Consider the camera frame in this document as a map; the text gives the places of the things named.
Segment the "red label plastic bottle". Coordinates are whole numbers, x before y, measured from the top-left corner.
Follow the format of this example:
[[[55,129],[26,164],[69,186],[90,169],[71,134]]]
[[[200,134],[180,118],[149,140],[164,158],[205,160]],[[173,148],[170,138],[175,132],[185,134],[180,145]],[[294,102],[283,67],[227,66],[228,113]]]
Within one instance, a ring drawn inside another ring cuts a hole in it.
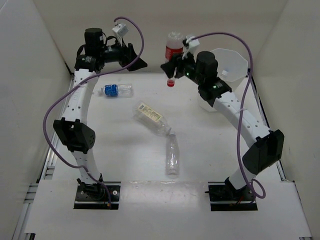
[[[165,46],[165,61],[169,62],[174,54],[183,52],[183,39],[184,36],[178,31],[171,31],[166,39]]]

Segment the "clear bottle white cap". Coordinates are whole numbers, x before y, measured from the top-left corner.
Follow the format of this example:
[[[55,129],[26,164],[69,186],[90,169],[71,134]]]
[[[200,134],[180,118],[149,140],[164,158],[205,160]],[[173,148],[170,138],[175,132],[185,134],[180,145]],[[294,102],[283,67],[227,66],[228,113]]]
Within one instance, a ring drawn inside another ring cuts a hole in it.
[[[229,74],[228,71],[223,70],[223,71],[220,73],[219,77],[220,77],[222,80],[226,80],[226,79],[228,78],[228,74]]]

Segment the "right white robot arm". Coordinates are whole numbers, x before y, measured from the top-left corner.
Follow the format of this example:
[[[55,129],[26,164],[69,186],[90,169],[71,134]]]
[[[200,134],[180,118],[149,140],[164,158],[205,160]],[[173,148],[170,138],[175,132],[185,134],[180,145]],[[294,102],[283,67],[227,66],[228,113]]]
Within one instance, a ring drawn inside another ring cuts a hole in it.
[[[282,131],[271,130],[244,109],[232,88],[218,76],[218,61],[210,51],[194,56],[181,53],[163,63],[160,68],[168,78],[186,77],[197,85],[200,97],[224,117],[237,130],[237,139],[244,139],[248,150],[239,157],[239,168],[225,180],[224,193],[230,200],[238,199],[243,188],[282,157],[285,136]]]

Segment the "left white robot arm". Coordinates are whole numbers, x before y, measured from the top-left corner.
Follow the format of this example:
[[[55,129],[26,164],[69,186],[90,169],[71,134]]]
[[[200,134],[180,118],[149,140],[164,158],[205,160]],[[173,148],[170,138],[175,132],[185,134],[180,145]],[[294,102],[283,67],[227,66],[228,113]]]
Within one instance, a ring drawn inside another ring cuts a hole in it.
[[[125,44],[124,35],[128,32],[125,24],[117,24],[113,35],[104,38],[100,28],[88,28],[84,32],[85,44],[76,54],[74,86],[84,79],[91,80],[75,90],[68,100],[68,104],[61,119],[55,120],[53,128],[61,143],[67,147],[79,167],[80,178],[77,179],[81,190],[93,200],[100,200],[105,194],[105,188],[100,183],[102,174],[98,171],[93,146],[96,134],[87,125],[87,116],[92,93],[98,77],[105,64],[117,62],[129,71],[136,71],[147,67],[147,63],[137,57],[131,43]]]

